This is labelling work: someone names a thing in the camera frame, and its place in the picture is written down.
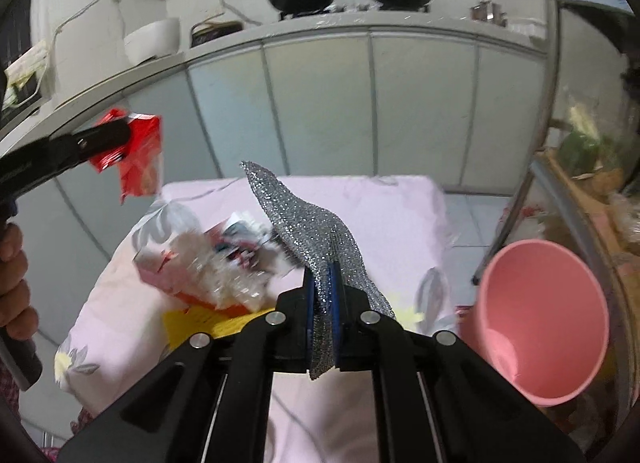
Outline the person's left hand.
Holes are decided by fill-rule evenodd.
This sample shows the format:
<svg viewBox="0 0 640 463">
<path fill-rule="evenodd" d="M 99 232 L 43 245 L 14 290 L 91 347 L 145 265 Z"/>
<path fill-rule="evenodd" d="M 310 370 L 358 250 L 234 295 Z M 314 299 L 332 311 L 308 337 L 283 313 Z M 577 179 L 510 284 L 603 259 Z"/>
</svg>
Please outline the person's left hand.
<svg viewBox="0 0 640 463">
<path fill-rule="evenodd" d="M 1 235 L 0 327 L 16 341 L 31 339 L 38 329 L 38 313 L 30 305 L 25 279 L 27 270 L 22 230 L 15 223 L 8 223 Z"/>
</svg>

